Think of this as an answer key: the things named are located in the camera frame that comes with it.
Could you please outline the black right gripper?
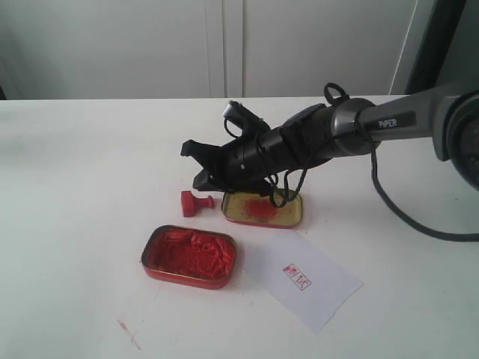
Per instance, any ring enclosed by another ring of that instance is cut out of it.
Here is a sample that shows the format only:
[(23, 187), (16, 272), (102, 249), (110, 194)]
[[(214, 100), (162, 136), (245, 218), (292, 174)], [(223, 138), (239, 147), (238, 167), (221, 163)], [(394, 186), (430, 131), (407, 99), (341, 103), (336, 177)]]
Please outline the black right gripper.
[(222, 146), (192, 139), (181, 147), (202, 168), (193, 179), (198, 191), (239, 191), (240, 187), (268, 187), (267, 177), (299, 169), (299, 127), (279, 126), (254, 137), (239, 137)]

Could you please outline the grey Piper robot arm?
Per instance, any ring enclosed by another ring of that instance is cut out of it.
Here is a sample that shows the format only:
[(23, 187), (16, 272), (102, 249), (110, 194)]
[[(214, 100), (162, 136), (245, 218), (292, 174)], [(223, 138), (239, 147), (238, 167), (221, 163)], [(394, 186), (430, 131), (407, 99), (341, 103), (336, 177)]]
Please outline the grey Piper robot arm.
[(341, 93), (276, 128), (236, 101), (229, 102), (223, 116), (241, 129), (239, 137), (221, 146), (189, 140), (181, 149), (182, 156), (201, 166), (193, 180), (199, 191), (265, 195), (272, 188), (270, 176), (367, 155), (383, 141), (410, 138), (431, 138), (437, 158), (451, 161), (469, 185), (478, 185), (474, 82), (442, 85), (380, 105)]

